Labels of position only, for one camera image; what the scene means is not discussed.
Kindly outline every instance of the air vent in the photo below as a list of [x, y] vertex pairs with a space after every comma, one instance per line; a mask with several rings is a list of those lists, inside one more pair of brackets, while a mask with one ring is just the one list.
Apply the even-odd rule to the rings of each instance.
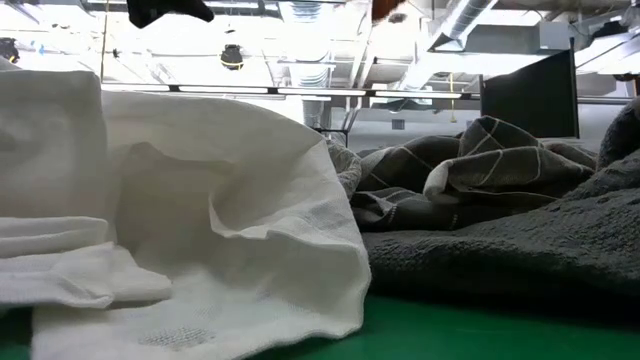
[[404, 130], [404, 119], [392, 119], [391, 130]]

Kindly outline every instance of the white gauze fabric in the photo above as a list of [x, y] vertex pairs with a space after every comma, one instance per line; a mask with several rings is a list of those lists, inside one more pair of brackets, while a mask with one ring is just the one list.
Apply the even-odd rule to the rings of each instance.
[[[70, 89], [73, 97], [61, 92]], [[105, 220], [74, 216], [104, 213], [99, 89], [87, 73], [0, 71], [2, 308], [105, 308], [170, 296], [165, 276], [140, 269], [107, 240]]]
[[237, 359], [359, 329], [370, 270], [318, 134], [229, 100], [104, 93], [103, 112], [105, 218], [172, 297], [38, 308], [34, 360]]

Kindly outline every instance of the dark gray towel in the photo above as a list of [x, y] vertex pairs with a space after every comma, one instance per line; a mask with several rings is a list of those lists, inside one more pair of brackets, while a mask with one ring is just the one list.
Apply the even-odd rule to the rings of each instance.
[[543, 208], [450, 232], [363, 234], [372, 291], [640, 296], [640, 146], [626, 145], [640, 127], [620, 134], [625, 112], [602, 144], [610, 165]]
[[483, 117], [458, 137], [422, 137], [361, 165], [351, 206], [363, 231], [453, 230], [557, 200], [593, 174], [595, 154]]

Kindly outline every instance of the ventilation duct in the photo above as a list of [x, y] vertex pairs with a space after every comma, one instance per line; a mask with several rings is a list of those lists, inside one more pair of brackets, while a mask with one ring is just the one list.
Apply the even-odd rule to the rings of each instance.
[[[300, 64], [289, 67], [293, 87], [329, 86], [329, 67], [322, 63], [330, 58], [330, 43], [323, 35], [326, 29], [322, 29], [322, 23], [330, 10], [327, 4], [318, 2], [280, 3], [282, 19], [291, 25], [291, 31], [296, 34], [296, 44], [292, 45], [296, 50], [292, 55]], [[324, 107], [324, 101], [303, 100], [305, 125], [315, 129], [329, 129], [331, 117], [328, 116], [328, 111], [324, 111]]]
[[[450, 43], [457, 43], [459, 50], [463, 50], [466, 37], [478, 24], [480, 15], [491, 10], [497, 2], [498, 0], [451, 0], [446, 14], [428, 23], [428, 38], [421, 44], [420, 51], [432, 51]], [[396, 88], [402, 91], [420, 90], [436, 71], [437, 69], [429, 66], [423, 55], [419, 55]]]

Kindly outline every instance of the green mat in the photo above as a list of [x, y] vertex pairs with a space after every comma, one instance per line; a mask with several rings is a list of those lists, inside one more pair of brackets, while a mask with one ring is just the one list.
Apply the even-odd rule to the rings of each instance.
[[[0, 319], [0, 360], [27, 360], [30, 312]], [[312, 339], [254, 360], [640, 359], [640, 333], [370, 296], [363, 329], [342, 341]]]

